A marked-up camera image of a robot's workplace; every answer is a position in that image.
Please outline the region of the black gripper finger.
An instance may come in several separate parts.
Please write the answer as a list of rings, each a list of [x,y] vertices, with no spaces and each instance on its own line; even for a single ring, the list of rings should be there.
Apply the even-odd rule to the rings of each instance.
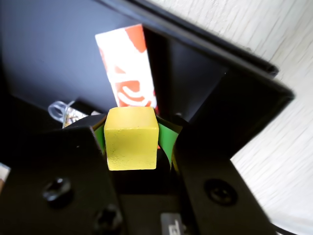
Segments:
[[[121,235],[124,219],[95,130],[105,115],[33,136],[3,136],[10,173],[0,195],[3,235]]]
[[[216,121],[178,127],[172,162],[182,188],[181,205],[199,235],[274,235],[269,218],[230,160],[226,125]]]

